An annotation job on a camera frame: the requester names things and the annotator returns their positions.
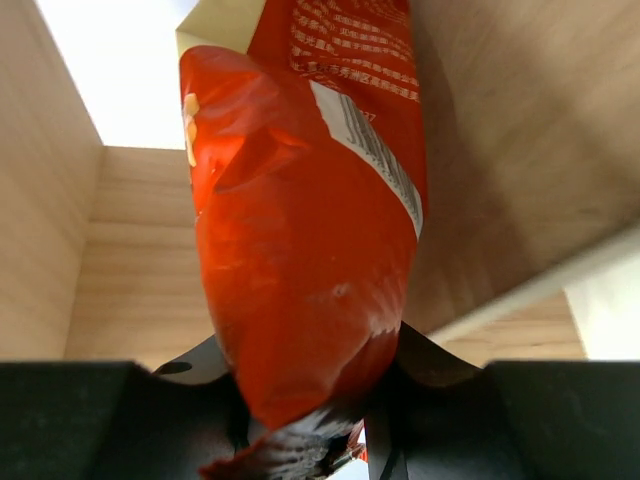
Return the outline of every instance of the light wood surface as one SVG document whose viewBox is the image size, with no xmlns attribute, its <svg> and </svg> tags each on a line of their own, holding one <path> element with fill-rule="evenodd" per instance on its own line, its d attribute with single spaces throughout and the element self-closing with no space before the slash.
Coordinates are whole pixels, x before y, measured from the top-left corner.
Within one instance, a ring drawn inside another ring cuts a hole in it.
<svg viewBox="0 0 640 480">
<path fill-rule="evenodd" d="M 66 357 L 155 368 L 213 334 L 186 153 L 106 151 Z"/>
<path fill-rule="evenodd" d="M 0 11 L 0 360 L 62 358 L 102 146 L 34 3 Z"/>
<path fill-rule="evenodd" d="M 557 291 L 539 275 L 639 221 L 640 3 L 412 3 L 431 211 L 406 319 L 429 333 Z"/>
<path fill-rule="evenodd" d="M 556 294 L 441 345 L 463 360 L 582 360 L 584 350 L 564 294 Z"/>
</svg>

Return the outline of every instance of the red snack bag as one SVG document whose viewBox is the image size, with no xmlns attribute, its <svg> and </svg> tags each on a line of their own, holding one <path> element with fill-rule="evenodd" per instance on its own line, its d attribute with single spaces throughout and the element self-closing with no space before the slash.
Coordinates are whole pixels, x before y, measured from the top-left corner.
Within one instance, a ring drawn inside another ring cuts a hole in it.
<svg viewBox="0 0 640 480">
<path fill-rule="evenodd" d="M 266 0 L 246 55 L 181 57 L 202 280 L 269 431 L 393 359 L 426 205 L 410 45 L 407 0 Z"/>
</svg>

